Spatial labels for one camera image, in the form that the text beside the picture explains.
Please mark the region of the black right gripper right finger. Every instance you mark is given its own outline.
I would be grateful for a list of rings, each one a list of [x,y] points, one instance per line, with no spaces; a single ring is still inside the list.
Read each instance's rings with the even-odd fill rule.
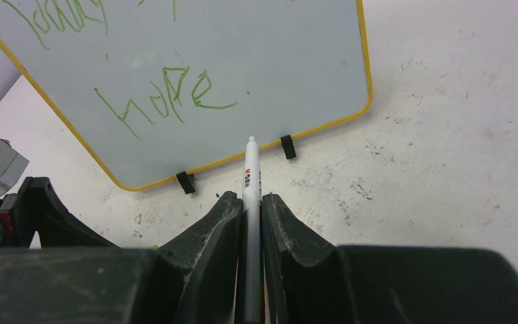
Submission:
[[[273,323],[518,323],[518,274],[477,248],[335,246],[262,199]]]

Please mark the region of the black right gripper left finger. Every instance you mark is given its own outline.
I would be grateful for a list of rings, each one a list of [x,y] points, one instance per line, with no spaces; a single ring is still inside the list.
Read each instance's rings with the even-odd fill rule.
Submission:
[[[160,248],[0,248],[0,323],[224,323],[241,200],[225,192]]]

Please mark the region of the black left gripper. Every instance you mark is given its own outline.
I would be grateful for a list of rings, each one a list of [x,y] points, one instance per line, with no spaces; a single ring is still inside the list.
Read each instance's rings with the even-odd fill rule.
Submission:
[[[45,248],[115,246],[72,215],[45,177],[27,177],[17,194],[0,198],[0,248],[27,248],[35,233]]]

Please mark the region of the white marker pen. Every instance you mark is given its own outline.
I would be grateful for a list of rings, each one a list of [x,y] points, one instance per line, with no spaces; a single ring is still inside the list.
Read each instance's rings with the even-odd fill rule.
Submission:
[[[262,245],[261,245],[261,173],[259,148],[256,139],[249,137],[246,144],[244,179],[242,189],[244,209],[244,240],[241,264],[245,267],[241,274],[242,320],[244,323],[262,322]]]

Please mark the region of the yellow framed whiteboard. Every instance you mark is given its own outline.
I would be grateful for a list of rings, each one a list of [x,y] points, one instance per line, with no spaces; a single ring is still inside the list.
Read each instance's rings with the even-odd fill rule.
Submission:
[[[365,113],[361,1],[0,1],[0,47],[120,188]]]

